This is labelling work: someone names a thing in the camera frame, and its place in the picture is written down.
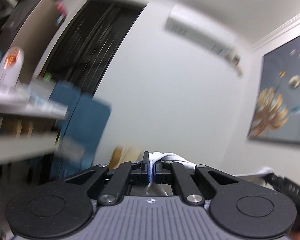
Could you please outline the white t-shirt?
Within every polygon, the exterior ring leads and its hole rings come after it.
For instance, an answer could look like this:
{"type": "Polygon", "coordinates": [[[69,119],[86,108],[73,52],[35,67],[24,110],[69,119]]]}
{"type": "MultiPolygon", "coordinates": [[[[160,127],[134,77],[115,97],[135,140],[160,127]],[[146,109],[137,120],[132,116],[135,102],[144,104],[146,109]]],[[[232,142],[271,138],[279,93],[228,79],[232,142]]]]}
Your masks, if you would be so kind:
{"type": "MultiPolygon", "coordinates": [[[[196,166],[195,163],[192,163],[175,153],[161,153],[158,151],[149,153],[150,182],[147,185],[147,189],[145,192],[145,195],[147,196],[168,196],[167,192],[162,188],[162,186],[154,185],[154,167],[157,161],[163,161],[163,162],[172,161],[172,162],[180,163],[189,171],[194,171],[196,166]]],[[[235,177],[244,179],[246,181],[255,183],[257,185],[262,185],[261,181],[264,180],[264,177],[273,174],[274,174],[274,170],[271,167],[262,166],[253,173],[236,174],[235,177]]]]}

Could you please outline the plaid checked pillow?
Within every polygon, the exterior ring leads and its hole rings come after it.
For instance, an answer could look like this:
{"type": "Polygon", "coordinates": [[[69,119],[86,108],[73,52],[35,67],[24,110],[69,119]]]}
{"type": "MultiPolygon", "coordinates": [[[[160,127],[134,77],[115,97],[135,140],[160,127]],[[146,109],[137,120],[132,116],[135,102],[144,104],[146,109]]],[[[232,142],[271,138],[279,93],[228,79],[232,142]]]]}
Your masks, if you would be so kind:
{"type": "Polygon", "coordinates": [[[141,150],[136,147],[117,146],[111,156],[109,168],[118,168],[118,166],[124,162],[138,160],[140,153],[141,150]]]}

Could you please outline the blue covered chair right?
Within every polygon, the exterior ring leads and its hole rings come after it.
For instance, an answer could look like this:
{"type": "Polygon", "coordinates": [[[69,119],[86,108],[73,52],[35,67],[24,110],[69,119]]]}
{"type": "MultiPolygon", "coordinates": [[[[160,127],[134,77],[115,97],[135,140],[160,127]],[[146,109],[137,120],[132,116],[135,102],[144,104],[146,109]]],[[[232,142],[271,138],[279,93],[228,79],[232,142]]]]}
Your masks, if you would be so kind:
{"type": "Polygon", "coordinates": [[[81,95],[64,139],[70,142],[70,164],[76,171],[90,168],[111,114],[111,106],[88,94],[81,95]]]}

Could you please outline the blue covered chair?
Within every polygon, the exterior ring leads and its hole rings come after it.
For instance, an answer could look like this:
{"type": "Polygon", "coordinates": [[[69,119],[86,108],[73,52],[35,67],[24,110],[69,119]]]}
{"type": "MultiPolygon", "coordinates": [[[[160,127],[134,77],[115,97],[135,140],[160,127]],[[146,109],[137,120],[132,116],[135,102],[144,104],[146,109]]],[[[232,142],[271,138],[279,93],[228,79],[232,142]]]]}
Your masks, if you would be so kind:
{"type": "Polygon", "coordinates": [[[76,171],[90,168],[111,114],[111,106],[88,94],[81,95],[64,139],[70,142],[70,164],[76,171]]]}
{"type": "Polygon", "coordinates": [[[81,98],[82,91],[73,83],[67,81],[58,81],[50,95],[50,99],[61,105],[65,105],[68,110],[65,120],[58,120],[54,129],[58,131],[57,141],[61,141],[67,134],[68,129],[72,126],[74,113],[81,98]]]}

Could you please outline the blue covered chair left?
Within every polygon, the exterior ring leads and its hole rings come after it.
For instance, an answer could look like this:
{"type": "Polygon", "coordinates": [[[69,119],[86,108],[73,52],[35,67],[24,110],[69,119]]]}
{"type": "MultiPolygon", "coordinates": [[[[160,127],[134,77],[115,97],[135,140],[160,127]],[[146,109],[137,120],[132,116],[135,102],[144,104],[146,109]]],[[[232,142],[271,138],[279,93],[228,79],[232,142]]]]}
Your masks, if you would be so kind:
{"type": "Polygon", "coordinates": [[[81,98],[82,91],[73,83],[67,81],[58,81],[50,95],[50,99],[61,105],[65,105],[68,110],[65,120],[58,120],[54,129],[58,131],[57,141],[61,141],[67,134],[68,129],[72,126],[74,113],[81,98]]]}

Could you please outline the dark wooden table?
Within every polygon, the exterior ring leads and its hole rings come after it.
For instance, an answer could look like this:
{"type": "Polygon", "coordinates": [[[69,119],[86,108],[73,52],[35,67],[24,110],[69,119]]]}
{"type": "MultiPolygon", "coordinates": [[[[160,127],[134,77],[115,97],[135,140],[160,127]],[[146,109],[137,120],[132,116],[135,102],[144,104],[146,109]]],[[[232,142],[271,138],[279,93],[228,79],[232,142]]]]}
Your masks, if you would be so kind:
{"type": "Polygon", "coordinates": [[[0,89],[0,165],[53,152],[57,132],[53,125],[64,120],[61,107],[49,105],[54,81],[33,79],[10,91],[0,89]]]}

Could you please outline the black window grille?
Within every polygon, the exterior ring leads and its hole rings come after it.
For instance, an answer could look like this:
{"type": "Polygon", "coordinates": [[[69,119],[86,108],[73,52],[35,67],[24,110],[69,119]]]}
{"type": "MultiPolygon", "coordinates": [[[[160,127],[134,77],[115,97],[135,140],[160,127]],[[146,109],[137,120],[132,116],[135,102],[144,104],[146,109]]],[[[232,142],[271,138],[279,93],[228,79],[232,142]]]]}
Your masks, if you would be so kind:
{"type": "Polygon", "coordinates": [[[54,45],[41,74],[95,94],[116,51],[145,7],[87,0],[54,45]]]}

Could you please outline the white air conditioner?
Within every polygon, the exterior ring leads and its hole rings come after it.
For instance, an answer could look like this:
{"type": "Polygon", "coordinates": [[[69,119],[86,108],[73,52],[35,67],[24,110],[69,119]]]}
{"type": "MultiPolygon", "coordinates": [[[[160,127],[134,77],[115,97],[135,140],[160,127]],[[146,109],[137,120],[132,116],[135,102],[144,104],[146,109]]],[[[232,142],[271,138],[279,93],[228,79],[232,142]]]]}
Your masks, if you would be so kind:
{"type": "Polygon", "coordinates": [[[243,76],[236,48],[237,35],[209,15],[176,4],[167,18],[166,28],[223,58],[239,77],[243,76]]]}

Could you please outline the white small heater appliance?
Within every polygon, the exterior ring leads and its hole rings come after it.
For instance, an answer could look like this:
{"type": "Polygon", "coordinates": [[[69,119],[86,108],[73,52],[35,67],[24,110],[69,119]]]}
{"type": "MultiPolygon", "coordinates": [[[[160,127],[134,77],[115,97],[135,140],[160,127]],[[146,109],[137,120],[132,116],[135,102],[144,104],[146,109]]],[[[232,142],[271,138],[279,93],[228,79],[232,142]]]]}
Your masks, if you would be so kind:
{"type": "Polygon", "coordinates": [[[12,47],[0,63],[0,85],[14,87],[17,84],[23,66],[24,52],[20,47],[12,47]]]}

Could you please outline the leaf wall painting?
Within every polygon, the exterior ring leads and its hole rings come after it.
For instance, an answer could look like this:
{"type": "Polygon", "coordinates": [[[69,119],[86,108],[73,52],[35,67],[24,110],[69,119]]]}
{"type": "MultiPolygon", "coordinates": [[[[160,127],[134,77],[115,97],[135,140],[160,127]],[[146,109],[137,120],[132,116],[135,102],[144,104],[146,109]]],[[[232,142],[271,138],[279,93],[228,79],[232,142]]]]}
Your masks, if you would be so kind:
{"type": "Polygon", "coordinates": [[[262,57],[248,137],[300,144],[300,36],[262,57]]]}

